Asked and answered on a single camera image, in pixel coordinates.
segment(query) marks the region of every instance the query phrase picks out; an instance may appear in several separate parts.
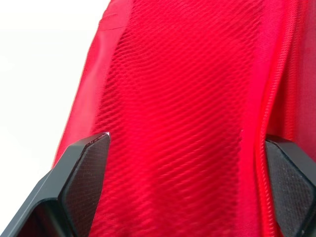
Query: zipper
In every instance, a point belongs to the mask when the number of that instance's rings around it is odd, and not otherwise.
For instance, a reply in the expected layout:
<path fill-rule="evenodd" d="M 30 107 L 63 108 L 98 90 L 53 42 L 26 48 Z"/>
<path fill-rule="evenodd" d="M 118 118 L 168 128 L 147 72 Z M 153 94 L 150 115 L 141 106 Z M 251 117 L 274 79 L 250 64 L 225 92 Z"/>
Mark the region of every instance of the zipper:
<path fill-rule="evenodd" d="M 265 138 L 270 114 L 277 95 L 286 59 L 289 55 L 298 16 L 299 0 L 288 0 L 282 21 L 281 31 L 276 43 L 271 70 L 261 105 L 258 131 L 255 140 L 255 171 L 258 183 L 259 202 L 261 207 L 261 226 L 263 237 L 279 237 L 275 221 L 272 191 L 269 180 L 265 153 Z"/>

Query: textured black surface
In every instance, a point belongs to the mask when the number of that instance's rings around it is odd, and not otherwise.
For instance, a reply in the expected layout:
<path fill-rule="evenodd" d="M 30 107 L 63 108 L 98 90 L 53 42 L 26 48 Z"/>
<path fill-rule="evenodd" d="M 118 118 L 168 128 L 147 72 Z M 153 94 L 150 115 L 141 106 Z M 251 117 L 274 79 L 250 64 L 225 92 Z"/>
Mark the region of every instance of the textured black surface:
<path fill-rule="evenodd" d="M 109 137 L 86 148 L 62 195 L 70 224 L 78 237 L 87 237 L 102 191 Z"/>
<path fill-rule="evenodd" d="M 300 237 L 314 207 L 314 188 L 275 144 L 266 142 L 276 219 L 284 237 Z"/>

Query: white background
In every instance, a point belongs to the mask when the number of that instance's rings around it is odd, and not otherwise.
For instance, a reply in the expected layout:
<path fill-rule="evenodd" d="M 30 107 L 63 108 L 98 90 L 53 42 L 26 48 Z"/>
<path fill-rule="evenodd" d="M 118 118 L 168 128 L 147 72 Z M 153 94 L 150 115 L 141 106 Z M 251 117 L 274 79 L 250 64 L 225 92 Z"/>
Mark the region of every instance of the white background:
<path fill-rule="evenodd" d="M 109 0 L 0 0 L 0 233 L 51 168 Z"/>

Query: red fabric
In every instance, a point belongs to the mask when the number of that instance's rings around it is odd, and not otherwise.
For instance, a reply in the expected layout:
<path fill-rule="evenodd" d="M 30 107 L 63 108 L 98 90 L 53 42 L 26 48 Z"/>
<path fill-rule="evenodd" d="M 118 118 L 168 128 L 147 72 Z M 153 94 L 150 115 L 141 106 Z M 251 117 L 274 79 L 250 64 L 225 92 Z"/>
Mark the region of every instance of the red fabric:
<path fill-rule="evenodd" d="M 110 3 L 56 155 L 111 133 L 91 237 L 277 236 L 254 154 L 298 2 Z"/>

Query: black plastic frame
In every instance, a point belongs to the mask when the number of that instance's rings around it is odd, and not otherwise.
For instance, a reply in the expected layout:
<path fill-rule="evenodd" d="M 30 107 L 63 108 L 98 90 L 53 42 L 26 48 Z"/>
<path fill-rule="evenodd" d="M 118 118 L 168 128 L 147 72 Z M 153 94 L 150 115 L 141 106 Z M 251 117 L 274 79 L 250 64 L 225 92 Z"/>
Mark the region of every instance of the black plastic frame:
<path fill-rule="evenodd" d="M 314 200 L 316 199 L 316 162 L 313 161 L 295 143 L 280 137 L 268 135 L 267 142 L 276 145 L 290 162 L 301 172 L 303 177 L 313 186 Z M 300 231 L 302 237 L 316 237 L 316 206 L 315 202 L 306 217 Z"/>
<path fill-rule="evenodd" d="M 108 133 L 93 135 L 70 145 L 56 166 L 36 184 L 1 237 L 77 236 L 62 203 L 63 191 L 84 151 L 100 139 L 107 147 L 104 151 L 106 159 L 110 145 Z"/>

